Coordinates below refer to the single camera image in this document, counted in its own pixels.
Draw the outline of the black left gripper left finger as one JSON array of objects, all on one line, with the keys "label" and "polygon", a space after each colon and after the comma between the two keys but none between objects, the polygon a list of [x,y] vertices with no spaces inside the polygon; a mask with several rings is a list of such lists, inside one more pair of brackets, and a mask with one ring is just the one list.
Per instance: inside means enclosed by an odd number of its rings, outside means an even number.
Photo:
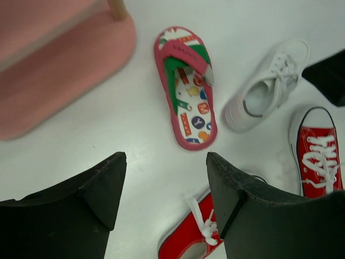
[{"label": "black left gripper left finger", "polygon": [[126,176],[126,154],[21,200],[1,202],[1,258],[104,258]]}]

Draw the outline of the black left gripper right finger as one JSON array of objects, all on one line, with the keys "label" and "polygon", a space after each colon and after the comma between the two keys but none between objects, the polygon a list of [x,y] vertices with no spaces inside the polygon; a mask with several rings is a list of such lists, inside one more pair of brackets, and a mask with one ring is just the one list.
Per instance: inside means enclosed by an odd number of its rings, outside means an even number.
[{"label": "black left gripper right finger", "polygon": [[277,189],[210,152],[206,166],[228,258],[344,258],[344,192]]}]

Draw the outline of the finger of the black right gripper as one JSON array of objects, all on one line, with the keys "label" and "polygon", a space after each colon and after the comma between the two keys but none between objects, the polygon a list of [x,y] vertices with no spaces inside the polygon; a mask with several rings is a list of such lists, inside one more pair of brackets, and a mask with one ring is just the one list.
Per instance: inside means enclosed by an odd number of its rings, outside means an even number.
[{"label": "finger of the black right gripper", "polygon": [[344,50],[305,68],[302,77],[334,106],[344,107]]}]

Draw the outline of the pink patterned sandal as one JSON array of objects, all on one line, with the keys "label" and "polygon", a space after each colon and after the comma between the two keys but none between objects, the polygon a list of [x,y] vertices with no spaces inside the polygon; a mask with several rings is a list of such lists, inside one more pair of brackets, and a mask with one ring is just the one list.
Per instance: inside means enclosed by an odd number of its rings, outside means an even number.
[{"label": "pink patterned sandal", "polygon": [[184,27],[171,26],[156,38],[154,56],[177,143],[189,151],[209,147],[218,129],[213,70],[203,41]]}]

